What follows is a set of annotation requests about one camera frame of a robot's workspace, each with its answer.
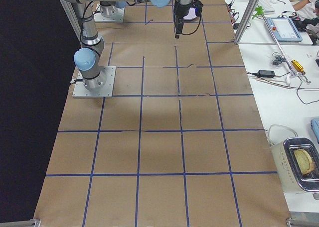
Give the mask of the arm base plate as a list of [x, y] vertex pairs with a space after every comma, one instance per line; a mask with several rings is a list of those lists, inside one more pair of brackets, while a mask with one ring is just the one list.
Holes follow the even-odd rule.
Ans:
[[94, 21], [97, 23], [122, 23], [124, 21], [124, 14], [125, 8], [98, 4], [94, 12]]
[[116, 76], [115, 66], [100, 66], [100, 74], [92, 80], [83, 79], [82, 74], [78, 73], [78, 79], [75, 83], [73, 95], [74, 98], [111, 98], [114, 89], [114, 80]]

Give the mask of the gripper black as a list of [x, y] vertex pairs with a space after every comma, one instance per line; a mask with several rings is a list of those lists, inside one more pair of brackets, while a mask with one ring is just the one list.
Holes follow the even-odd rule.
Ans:
[[191, 3], [181, 4], [179, 2], [174, 3], [174, 25], [175, 25], [175, 38], [179, 39], [182, 35], [184, 17], [188, 15]]

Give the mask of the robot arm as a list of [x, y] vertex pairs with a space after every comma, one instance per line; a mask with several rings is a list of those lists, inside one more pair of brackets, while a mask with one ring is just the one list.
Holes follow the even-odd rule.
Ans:
[[103, 17], [113, 18], [117, 16], [127, 3], [125, 1], [100, 1], [100, 13]]
[[88, 90], [101, 89], [107, 80], [99, 67], [99, 58], [104, 49], [103, 37], [97, 31], [91, 2], [103, 1], [111, 5], [126, 5], [127, 2], [135, 4], [151, 2], [154, 6], [162, 8], [169, 4], [170, 0], [64, 0], [71, 3], [81, 28], [81, 49], [74, 54], [74, 62], [79, 69]]

